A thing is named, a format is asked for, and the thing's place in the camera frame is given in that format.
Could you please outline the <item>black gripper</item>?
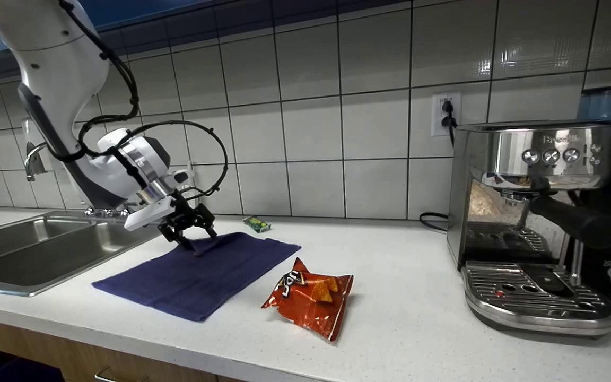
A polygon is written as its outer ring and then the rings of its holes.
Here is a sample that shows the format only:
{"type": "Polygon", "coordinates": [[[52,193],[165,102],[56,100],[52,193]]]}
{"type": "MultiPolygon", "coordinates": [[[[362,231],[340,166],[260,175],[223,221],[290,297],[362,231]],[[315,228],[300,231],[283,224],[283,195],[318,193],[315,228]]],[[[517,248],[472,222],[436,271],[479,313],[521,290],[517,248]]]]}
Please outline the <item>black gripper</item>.
{"type": "Polygon", "coordinates": [[[192,249],[192,241],[185,238],[189,226],[202,226],[209,238],[217,238],[213,214],[204,203],[191,207],[185,198],[177,198],[174,212],[157,224],[165,239],[175,239],[181,248],[192,249]]]}

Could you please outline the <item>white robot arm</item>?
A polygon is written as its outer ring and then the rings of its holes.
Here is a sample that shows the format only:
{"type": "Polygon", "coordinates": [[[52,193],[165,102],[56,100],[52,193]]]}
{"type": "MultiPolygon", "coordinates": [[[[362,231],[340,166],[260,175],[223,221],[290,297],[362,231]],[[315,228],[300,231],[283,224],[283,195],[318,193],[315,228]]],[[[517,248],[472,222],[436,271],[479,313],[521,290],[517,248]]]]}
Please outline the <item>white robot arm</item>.
{"type": "Polygon", "coordinates": [[[183,246],[189,243],[189,226],[217,235],[213,214],[204,203],[191,207],[183,197],[187,173],[170,168],[164,143],[147,136],[150,125],[115,128],[95,147],[84,143],[94,125],[135,116],[140,100],[133,73],[100,39],[79,0],[0,0],[0,39],[19,66],[16,92],[26,109],[90,209],[116,209],[138,195],[140,207],[122,221],[128,231],[154,224],[165,239],[183,246]],[[72,134],[79,112],[105,83],[108,66],[122,73],[132,109],[94,116],[72,134]]]}

